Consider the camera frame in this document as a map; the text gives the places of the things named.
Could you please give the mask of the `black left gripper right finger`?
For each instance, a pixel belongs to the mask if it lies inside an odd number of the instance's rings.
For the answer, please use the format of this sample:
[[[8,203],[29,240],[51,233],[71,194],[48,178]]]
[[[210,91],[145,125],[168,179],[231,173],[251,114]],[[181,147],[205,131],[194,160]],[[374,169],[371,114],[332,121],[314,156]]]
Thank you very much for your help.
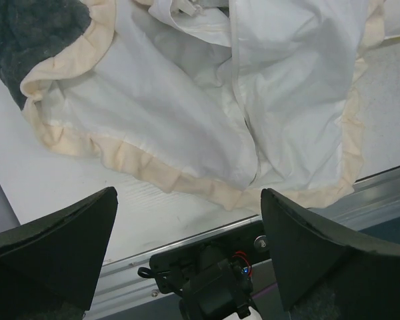
[[[288,312],[400,312],[400,244],[354,231],[282,194],[261,215]]]

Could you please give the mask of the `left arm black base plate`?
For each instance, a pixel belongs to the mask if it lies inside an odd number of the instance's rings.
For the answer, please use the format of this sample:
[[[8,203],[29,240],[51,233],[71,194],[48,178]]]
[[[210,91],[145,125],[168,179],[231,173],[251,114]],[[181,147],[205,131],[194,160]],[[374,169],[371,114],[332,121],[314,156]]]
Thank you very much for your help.
[[[173,293],[184,319],[252,316],[253,266],[270,258],[265,228],[250,223],[192,244],[153,255],[138,276]]]

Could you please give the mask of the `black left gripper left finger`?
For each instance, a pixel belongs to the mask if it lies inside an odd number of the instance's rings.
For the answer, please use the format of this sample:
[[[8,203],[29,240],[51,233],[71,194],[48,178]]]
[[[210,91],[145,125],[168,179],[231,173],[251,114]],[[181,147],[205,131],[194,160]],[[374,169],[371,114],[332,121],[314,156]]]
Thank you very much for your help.
[[[0,232],[0,312],[90,310],[117,208],[106,187]]]

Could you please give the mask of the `white pillowcase with cream ruffle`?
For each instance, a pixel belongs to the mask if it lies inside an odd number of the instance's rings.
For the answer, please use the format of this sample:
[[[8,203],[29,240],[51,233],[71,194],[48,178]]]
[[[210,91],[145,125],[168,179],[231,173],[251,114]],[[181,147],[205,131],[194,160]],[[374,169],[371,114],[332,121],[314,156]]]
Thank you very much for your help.
[[[382,1],[0,1],[0,80],[43,146],[258,211],[352,193]]]

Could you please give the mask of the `white pillow with yellow band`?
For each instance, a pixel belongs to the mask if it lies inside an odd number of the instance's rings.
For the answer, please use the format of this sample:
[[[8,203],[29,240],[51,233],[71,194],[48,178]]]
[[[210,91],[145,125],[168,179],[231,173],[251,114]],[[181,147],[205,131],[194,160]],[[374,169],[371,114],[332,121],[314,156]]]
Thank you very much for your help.
[[[384,1],[385,40],[400,37],[400,0]]]

